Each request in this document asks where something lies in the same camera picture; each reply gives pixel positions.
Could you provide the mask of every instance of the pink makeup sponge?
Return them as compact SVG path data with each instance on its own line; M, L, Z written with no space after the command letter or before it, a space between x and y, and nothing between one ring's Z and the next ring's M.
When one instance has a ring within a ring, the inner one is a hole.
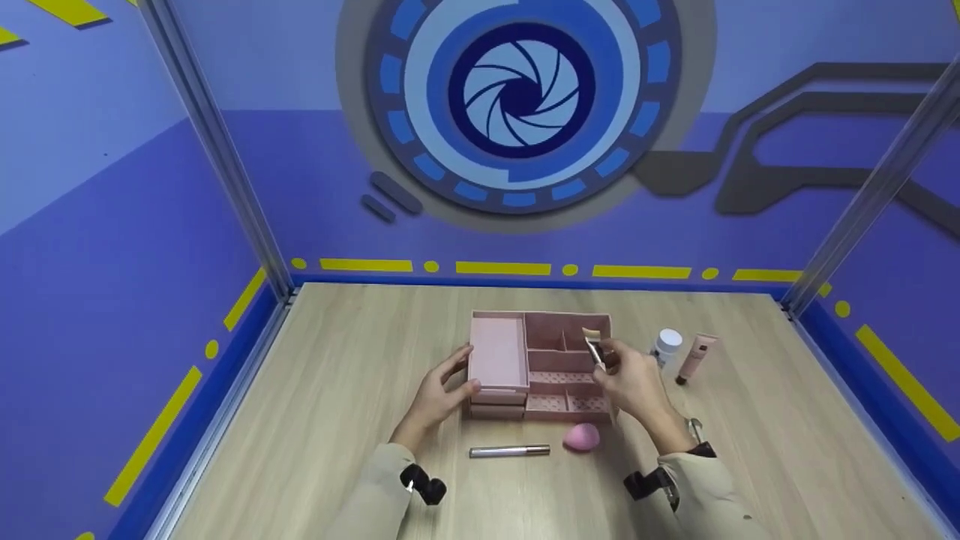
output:
M564 446L577 452L589 452L600 444L600 430L593 424L577 424L564 435Z

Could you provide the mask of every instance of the wooden table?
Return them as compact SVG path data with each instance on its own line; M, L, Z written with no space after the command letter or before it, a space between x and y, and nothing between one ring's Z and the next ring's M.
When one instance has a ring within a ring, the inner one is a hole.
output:
M174 537L315 539L427 369L468 340L472 309L605 312L647 348L670 327L721 336L676 407L700 418L754 515L781 538L937 537L873 438L769 296L318 284L301 291L194 492ZM400 538L677 538L662 493L622 486L656 467L624 414L593 454L565 425L450 418L420 460L449 491L415 497ZM473 446L546 443L548 457L468 459Z

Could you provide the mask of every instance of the beige sleeve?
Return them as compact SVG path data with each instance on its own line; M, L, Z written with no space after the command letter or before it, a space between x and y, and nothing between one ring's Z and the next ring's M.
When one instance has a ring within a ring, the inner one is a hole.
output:
M364 466L359 480L324 540L396 540L410 503L400 473L414 462L398 444L381 444Z
M667 454L658 459L680 495L674 514L689 540L761 540L770 535L733 491L727 467L716 457Z

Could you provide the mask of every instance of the blue baseboard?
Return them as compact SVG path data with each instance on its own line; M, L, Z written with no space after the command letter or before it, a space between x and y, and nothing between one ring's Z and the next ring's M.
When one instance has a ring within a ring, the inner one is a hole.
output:
M248 308L243 322L234 330L233 340L217 361L216 367L204 374L206 381L203 387L183 412L180 424L169 436L163 451L155 457L140 487L133 492L109 540L143 538L150 530L253 345L270 321L275 306L276 298L271 291L260 291Z
M295 274L294 285L308 282L360 283L370 285L432 285L448 287L527 287L550 289L654 290L675 292L741 292L769 294L778 300L787 291L783 284L748 283L705 284L687 282L585 282L559 280L522 280L518 278L430 278L417 276L362 276L333 274Z
M930 498L953 527L960 529L960 470L938 441L882 378L874 367L876 362L843 333L826 308L811 304L801 316L801 324Z

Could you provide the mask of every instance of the makeup organizer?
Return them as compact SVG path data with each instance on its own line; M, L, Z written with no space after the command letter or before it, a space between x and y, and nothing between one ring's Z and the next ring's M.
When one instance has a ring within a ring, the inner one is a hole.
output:
M476 419L608 423L609 405L590 374L583 329L611 336L610 315L546 311L474 311L468 377L480 392Z

